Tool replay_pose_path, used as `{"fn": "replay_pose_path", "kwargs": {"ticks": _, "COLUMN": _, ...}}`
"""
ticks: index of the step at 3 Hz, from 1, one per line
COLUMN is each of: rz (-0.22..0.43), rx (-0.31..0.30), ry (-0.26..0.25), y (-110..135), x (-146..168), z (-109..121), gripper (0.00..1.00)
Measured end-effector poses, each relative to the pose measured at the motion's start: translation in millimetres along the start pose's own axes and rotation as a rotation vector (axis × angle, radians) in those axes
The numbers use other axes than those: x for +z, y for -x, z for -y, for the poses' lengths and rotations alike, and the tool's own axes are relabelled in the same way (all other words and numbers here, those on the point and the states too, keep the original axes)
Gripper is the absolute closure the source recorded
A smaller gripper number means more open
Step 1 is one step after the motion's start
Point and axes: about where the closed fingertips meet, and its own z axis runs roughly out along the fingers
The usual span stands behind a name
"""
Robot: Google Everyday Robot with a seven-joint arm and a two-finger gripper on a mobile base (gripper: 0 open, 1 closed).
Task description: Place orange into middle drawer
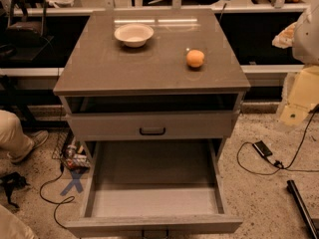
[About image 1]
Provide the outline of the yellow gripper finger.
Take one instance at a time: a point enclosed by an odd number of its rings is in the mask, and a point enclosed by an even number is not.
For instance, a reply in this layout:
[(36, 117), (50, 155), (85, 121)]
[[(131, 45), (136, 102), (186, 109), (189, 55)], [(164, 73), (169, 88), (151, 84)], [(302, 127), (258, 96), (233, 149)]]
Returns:
[(299, 125), (318, 105), (319, 66), (304, 67), (294, 78), (279, 119), (286, 125)]

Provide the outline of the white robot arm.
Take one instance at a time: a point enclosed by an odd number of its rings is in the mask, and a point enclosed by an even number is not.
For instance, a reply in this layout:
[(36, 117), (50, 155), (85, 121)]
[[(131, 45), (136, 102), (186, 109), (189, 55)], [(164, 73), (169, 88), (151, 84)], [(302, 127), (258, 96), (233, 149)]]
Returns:
[(304, 64), (279, 116), (286, 125), (299, 125), (319, 105), (319, 0), (314, 0), (295, 23), (276, 35), (272, 45), (291, 47), (293, 57)]

